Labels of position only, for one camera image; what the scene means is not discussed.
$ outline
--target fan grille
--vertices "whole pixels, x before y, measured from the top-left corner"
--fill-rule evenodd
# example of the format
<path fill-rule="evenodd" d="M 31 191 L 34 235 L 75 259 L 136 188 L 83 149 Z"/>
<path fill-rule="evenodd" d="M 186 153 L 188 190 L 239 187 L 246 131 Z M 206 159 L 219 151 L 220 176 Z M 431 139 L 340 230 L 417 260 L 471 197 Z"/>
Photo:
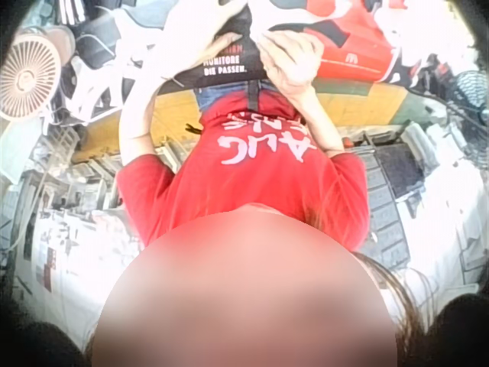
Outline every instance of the fan grille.
<path fill-rule="evenodd" d="M 48 39 L 17 37 L 0 69 L 0 116 L 16 121 L 36 115 L 53 97 L 60 68 L 60 56 Z"/>

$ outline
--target jeans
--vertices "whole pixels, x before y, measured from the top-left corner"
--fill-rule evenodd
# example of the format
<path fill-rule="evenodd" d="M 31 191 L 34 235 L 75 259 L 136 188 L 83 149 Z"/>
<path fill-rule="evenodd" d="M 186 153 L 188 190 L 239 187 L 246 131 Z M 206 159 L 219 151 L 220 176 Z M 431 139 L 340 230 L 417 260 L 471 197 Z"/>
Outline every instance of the jeans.
<path fill-rule="evenodd" d="M 243 90 L 248 92 L 249 81 L 234 82 L 229 84 L 223 84 L 221 86 L 208 86 L 206 88 L 195 88 L 193 92 L 196 95 L 197 105 L 199 105 L 199 111 L 205 112 L 209 107 L 218 99 L 228 95 L 229 93 Z M 270 80 L 258 80 L 259 90 L 272 90 L 278 92 L 278 89 L 272 84 Z"/>

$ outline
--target black strap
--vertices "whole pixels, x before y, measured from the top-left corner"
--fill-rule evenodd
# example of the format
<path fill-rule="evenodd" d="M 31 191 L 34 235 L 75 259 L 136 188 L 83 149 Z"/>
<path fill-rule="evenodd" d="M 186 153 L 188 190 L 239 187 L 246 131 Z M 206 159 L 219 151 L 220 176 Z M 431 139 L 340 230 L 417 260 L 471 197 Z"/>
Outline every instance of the black strap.
<path fill-rule="evenodd" d="M 258 93 L 260 92 L 260 87 L 258 85 L 258 80 L 250 80 L 248 82 L 248 109 L 251 111 L 258 111 Z"/>

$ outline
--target person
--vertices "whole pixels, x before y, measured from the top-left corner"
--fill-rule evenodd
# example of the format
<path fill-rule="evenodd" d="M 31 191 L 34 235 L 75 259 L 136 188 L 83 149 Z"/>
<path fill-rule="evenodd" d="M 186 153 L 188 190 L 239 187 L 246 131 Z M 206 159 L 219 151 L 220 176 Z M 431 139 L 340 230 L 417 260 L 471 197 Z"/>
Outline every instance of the person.
<path fill-rule="evenodd" d="M 203 126 L 197 146 L 176 174 L 156 155 L 150 129 L 157 91 L 240 38 L 214 40 L 245 4 L 180 0 L 168 14 L 120 118 L 117 185 L 128 215 L 149 245 L 195 218 L 264 206 L 354 251 L 369 228 L 365 169 L 345 152 L 312 86 L 323 45 L 311 34 L 263 34 L 257 47 L 268 80 L 196 90 Z"/>

